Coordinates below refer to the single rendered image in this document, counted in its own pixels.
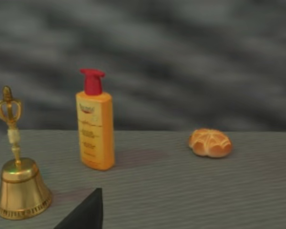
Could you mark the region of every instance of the gold bell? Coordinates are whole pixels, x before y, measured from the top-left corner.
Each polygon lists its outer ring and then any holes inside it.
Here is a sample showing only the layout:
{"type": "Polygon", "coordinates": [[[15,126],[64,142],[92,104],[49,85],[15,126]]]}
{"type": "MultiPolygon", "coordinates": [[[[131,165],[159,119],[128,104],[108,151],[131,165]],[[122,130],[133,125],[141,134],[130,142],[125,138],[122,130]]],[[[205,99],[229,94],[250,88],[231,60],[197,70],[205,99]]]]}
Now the gold bell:
{"type": "Polygon", "coordinates": [[[0,216],[5,219],[26,219],[36,216],[47,209],[52,194],[45,186],[34,160],[20,158],[20,134],[16,126],[21,115],[21,102],[14,99],[9,87],[3,88],[0,100],[0,119],[8,125],[8,137],[12,144],[15,159],[4,164],[1,171],[0,216]],[[14,115],[12,104],[17,106],[14,115]]]}

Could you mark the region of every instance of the brand logo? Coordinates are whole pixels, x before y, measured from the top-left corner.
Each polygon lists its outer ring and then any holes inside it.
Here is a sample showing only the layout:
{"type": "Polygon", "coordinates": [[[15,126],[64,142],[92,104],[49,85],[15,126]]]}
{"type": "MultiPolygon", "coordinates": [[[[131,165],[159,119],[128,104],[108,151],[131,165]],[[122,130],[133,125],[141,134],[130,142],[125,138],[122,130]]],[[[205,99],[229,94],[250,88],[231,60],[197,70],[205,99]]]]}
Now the brand logo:
{"type": "Polygon", "coordinates": [[[83,106],[80,104],[80,109],[86,114],[92,114],[94,112],[94,107],[83,106]]]}

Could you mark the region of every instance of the pump bottle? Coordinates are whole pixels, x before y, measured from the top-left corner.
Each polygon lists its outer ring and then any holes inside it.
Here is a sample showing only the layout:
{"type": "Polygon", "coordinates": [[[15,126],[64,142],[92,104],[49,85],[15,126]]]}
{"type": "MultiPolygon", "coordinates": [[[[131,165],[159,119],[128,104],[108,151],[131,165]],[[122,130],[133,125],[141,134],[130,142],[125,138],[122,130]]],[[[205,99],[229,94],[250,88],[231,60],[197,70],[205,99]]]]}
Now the pump bottle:
{"type": "Polygon", "coordinates": [[[85,75],[84,91],[76,94],[81,161],[97,170],[114,165],[112,97],[102,91],[105,73],[81,69],[85,75]]]}

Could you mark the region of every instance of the orange plastic bottle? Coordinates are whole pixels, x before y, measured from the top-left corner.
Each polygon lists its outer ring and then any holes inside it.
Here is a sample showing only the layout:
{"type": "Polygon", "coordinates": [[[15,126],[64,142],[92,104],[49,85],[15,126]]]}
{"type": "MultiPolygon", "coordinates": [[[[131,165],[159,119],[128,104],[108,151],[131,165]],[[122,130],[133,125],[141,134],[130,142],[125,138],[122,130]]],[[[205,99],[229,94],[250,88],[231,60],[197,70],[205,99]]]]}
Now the orange plastic bottle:
{"type": "Polygon", "coordinates": [[[81,69],[84,91],[76,94],[81,161],[97,170],[110,169],[114,159],[112,97],[102,91],[105,73],[81,69]]]}

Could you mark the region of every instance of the bread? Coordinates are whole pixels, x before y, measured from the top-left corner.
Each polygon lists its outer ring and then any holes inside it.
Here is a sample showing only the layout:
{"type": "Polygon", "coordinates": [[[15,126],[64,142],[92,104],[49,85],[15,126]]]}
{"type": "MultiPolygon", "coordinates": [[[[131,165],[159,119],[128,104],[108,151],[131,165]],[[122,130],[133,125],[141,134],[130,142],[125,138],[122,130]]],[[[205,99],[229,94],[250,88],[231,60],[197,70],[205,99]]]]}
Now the bread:
{"type": "Polygon", "coordinates": [[[189,138],[188,145],[199,156],[224,157],[232,151],[229,137],[213,129],[195,130],[189,138]]]}

